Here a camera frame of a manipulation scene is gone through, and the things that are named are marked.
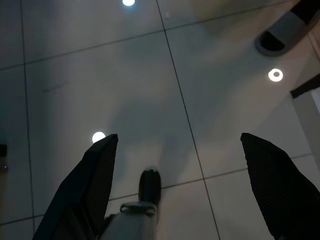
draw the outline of white tiled floor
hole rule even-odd
[[[290,97],[320,71],[318,30],[281,57],[253,44],[292,5],[2,0],[0,144],[8,144],[9,172],[0,176],[0,239],[31,239],[102,131],[119,136],[107,214],[136,200],[152,165],[165,187],[158,240],[271,240],[243,170],[241,133],[284,149],[320,189]],[[268,80],[272,68],[283,71],[281,82]]]

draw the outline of pant leg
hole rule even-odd
[[[157,207],[149,202],[123,204],[101,236],[101,240],[153,240],[156,235]]]

